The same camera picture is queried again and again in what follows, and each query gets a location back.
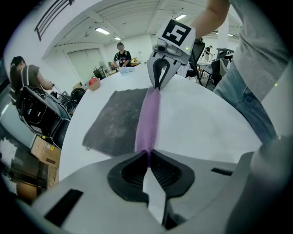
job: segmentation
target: woman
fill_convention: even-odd
[[[115,64],[112,63],[112,62],[108,62],[108,64],[109,64],[109,67],[111,68],[112,71],[115,70],[115,69],[117,68],[117,67],[115,66]]]
[[[24,84],[28,83],[29,86],[34,86],[41,90],[51,90],[53,84],[42,76],[39,71],[39,67],[35,65],[27,66],[22,56],[14,57],[11,62],[10,68],[10,81],[11,81],[11,98],[13,104],[17,102],[17,97]],[[53,96],[45,98],[45,102],[48,106],[54,109],[62,118],[70,119],[70,115],[67,113],[64,106],[61,106],[59,101]]]

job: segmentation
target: black chair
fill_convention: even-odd
[[[189,62],[191,62],[191,67],[195,68],[195,72],[198,78],[199,83],[202,85],[200,76],[197,70],[197,61],[200,59],[203,50],[205,49],[206,44],[203,42],[202,38],[196,39],[192,48],[191,57]]]
[[[56,147],[62,149],[71,117],[52,96],[37,93],[35,89],[38,88],[24,86],[17,96],[19,118],[33,133],[50,138]],[[61,116],[59,106],[66,113],[66,118]]]
[[[214,86],[217,86],[217,84],[220,82],[220,80],[222,79],[222,76],[220,74],[220,67],[221,67],[221,63],[225,65],[225,67],[227,67],[229,61],[228,59],[223,59],[223,58],[220,58],[214,62],[212,62],[212,73],[210,73],[209,77],[208,77],[208,80],[207,80],[207,83],[206,83],[206,87],[207,87],[207,84],[210,82],[210,81],[213,81],[211,82]]]

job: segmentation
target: desk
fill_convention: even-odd
[[[234,53],[230,53],[224,56],[224,59],[229,59],[230,62],[232,62],[232,58],[233,58]]]
[[[203,69],[205,72],[207,72],[211,76],[211,74],[212,74],[212,64],[210,62],[208,62],[208,61],[198,61],[197,65],[198,65],[198,70]],[[201,86],[203,86],[202,83],[201,83],[202,75],[203,75],[203,72],[201,73],[200,77],[198,75],[198,81],[201,84]]]
[[[137,65],[141,64],[141,62],[134,62],[134,63],[131,63],[132,67],[136,67]]]
[[[111,76],[111,75],[114,75],[114,74],[116,74],[116,73],[117,73],[116,70],[111,70],[111,71],[108,72],[108,76],[107,76],[107,77],[109,77],[109,76]]]
[[[109,159],[87,151],[82,140],[115,90],[151,86],[147,66],[114,74],[96,91],[87,90],[80,101],[61,152],[60,180],[86,165]],[[247,120],[225,100],[191,80],[175,75],[161,91],[155,149],[207,160],[238,162],[240,156],[261,145]]]

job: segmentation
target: black slot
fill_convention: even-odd
[[[151,170],[166,198],[183,196],[195,180],[193,170],[156,150],[151,152]]]
[[[45,218],[51,223],[60,227],[82,194],[83,192],[81,191],[70,189],[46,214]]]
[[[216,168],[216,167],[213,168],[211,171],[218,173],[218,174],[221,174],[221,175],[224,175],[224,176],[231,176],[233,174],[233,172],[230,170],[220,169],[220,168]]]
[[[147,172],[147,152],[134,156],[115,165],[108,173],[107,180],[114,192],[129,202],[146,202],[148,195],[142,191]]]

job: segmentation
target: gray cloth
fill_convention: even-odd
[[[115,91],[86,133],[82,145],[109,156],[134,152],[136,129],[147,89]]]
[[[253,1],[229,1],[243,23],[233,61],[248,88],[262,101],[281,77],[290,53]]]

